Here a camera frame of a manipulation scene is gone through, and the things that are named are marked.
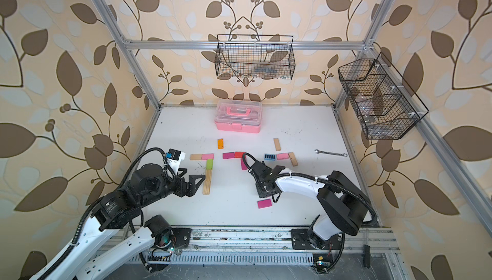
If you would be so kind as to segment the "light pink block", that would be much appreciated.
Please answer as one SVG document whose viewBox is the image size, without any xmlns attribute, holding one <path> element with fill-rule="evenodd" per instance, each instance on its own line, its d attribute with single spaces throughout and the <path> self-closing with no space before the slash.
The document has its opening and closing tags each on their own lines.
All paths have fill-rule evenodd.
<svg viewBox="0 0 492 280">
<path fill-rule="evenodd" d="M 212 160 L 214 159 L 214 154 L 213 153 L 210 153 L 210 154 L 202 154 L 201 155 L 201 160 Z"/>
<path fill-rule="evenodd" d="M 279 153 L 279 154 L 276 154 L 276 159 L 277 160 L 287 160 L 289 158 L 290 158 L 289 153 Z"/>
</svg>

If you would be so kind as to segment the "magenta block bottom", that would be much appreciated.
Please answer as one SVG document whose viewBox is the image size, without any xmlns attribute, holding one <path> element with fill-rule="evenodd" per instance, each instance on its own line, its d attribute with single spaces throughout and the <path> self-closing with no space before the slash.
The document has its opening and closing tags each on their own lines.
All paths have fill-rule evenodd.
<svg viewBox="0 0 492 280">
<path fill-rule="evenodd" d="M 259 209 L 269 208 L 273 205 L 271 199 L 263 199 L 257 202 L 257 206 Z"/>
</svg>

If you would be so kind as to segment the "light pink block top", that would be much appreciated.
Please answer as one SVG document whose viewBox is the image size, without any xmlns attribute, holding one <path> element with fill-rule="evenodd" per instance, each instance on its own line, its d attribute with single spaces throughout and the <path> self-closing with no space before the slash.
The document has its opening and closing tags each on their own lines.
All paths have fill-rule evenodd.
<svg viewBox="0 0 492 280">
<path fill-rule="evenodd" d="M 276 159 L 277 160 L 287 160 L 289 158 L 290 158 L 289 153 L 279 153 L 279 154 L 276 154 Z"/>
</svg>

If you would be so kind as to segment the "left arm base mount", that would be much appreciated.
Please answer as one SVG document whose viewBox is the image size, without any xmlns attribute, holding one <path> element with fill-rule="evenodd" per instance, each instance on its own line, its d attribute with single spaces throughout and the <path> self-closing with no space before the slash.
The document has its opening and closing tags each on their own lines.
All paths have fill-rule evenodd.
<svg viewBox="0 0 492 280">
<path fill-rule="evenodd" d="M 144 258 L 151 261 L 163 260 L 173 254 L 180 254 L 191 241 L 192 229 L 189 227 L 175 227 L 158 237 L 157 242 L 143 252 Z"/>
</svg>

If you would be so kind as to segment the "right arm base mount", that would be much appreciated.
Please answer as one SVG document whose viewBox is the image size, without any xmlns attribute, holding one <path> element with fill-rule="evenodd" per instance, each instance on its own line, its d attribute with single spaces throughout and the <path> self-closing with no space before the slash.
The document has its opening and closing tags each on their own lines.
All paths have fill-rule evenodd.
<svg viewBox="0 0 492 280">
<path fill-rule="evenodd" d="M 329 240 L 322 240 L 308 229 L 292 229 L 290 233 L 292 248 L 295 250 L 340 250 L 345 238 L 343 233 L 339 233 Z"/>
</svg>

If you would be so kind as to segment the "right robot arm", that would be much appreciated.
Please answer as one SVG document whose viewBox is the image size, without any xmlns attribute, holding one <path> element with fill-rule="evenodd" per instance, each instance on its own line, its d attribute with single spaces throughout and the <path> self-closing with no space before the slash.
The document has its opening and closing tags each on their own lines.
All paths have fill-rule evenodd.
<svg viewBox="0 0 492 280">
<path fill-rule="evenodd" d="M 311 223 L 308 231 L 313 242 L 326 242 L 335 235 L 356 236 L 361 227 L 378 224 L 370 199 L 340 171 L 311 176 L 283 166 L 271 168 L 249 153 L 242 154 L 242 163 L 254 178 L 260 198 L 277 203 L 281 194 L 287 192 L 320 203 L 325 215 L 317 216 Z"/>
</svg>

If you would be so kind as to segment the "magenta block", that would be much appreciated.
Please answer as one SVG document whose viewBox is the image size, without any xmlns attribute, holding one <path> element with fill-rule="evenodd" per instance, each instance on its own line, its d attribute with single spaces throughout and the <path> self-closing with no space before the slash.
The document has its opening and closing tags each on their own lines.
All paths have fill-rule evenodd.
<svg viewBox="0 0 492 280">
<path fill-rule="evenodd" d="M 248 167 L 246 166 L 245 162 L 243 160 L 241 160 L 240 163 L 241 163 L 242 171 L 246 171 L 248 169 Z"/>
<path fill-rule="evenodd" d="M 273 205 L 271 199 L 263 199 L 257 202 L 257 206 L 259 209 L 269 208 Z"/>
<path fill-rule="evenodd" d="M 223 153 L 222 158 L 225 160 L 235 158 L 235 152 Z"/>
</svg>

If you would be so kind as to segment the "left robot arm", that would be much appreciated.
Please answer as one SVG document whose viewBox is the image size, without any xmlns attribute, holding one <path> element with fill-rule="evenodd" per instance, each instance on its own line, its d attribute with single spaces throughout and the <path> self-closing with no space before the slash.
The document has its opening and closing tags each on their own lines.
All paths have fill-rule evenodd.
<svg viewBox="0 0 492 280">
<path fill-rule="evenodd" d="M 170 195 L 191 198 L 206 177 L 189 175 L 184 153 L 150 148 L 129 166 L 120 185 L 84 212 L 73 239 L 31 279 L 104 279 L 135 255 L 151 271 L 144 252 L 170 254 L 189 243 L 162 215 L 144 219 L 143 209 Z"/>
</svg>

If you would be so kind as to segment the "blue striped block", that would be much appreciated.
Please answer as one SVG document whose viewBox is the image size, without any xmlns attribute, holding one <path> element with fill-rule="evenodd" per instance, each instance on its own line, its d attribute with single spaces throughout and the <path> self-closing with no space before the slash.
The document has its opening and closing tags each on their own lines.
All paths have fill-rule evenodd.
<svg viewBox="0 0 492 280">
<path fill-rule="evenodd" d="M 265 154 L 265 155 L 264 155 L 264 159 L 265 159 L 265 160 L 268 160 L 268 161 L 274 161 L 274 160 L 276 160 L 276 158 L 277 158 L 277 157 L 276 157 L 276 155 L 275 155 L 275 154 Z"/>
</svg>

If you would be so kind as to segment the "wooden dotted block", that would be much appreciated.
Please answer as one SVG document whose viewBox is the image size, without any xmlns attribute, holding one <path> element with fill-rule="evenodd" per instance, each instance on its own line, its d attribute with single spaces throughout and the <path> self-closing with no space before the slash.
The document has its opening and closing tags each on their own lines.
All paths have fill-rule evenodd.
<svg viewBox="0 0 492 280">
<path fill-rule="evenodd" d="M 274 138 L 274 145 L 275 145 L 275 150 L 280 151 L 281 150 L 281 144 L 278 138 Z"/>
</svg>

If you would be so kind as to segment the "lime green block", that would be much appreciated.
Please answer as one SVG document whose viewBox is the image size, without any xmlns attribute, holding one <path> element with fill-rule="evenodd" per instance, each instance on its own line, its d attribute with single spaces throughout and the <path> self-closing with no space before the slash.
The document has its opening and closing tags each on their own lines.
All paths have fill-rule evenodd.
<svg viewBox="0 0 492 280">
<path fill-rule="evenodd" d="M 213 159 L 207 159 L 206 161 L 206 170 L 211 171 L 213 169 Z"/>
</svg>

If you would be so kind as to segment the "wooden block horizontal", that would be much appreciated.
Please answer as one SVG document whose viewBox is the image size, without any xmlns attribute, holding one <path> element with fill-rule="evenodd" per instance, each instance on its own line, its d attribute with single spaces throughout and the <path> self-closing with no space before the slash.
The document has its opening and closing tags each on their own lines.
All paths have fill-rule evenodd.
<svg viewBox="0 0 492 280">
<path fill-rule="evenodd" d="M 297 158 L 295 157 L 294 152 L 289 152 L 289 153 L 288 153 L 288 156 L 289 156 L 289 159 L 290 159 L 290 161 L 291 161 L 291 163 L 292 163 L 292 165 L 293 165 L 294 167 L 296 167 L 296 166 L 298 166 L 298 165 L 299 165 L 299 163 L 298 163 L 298 161 L 297 161 Z"/>
</svg>

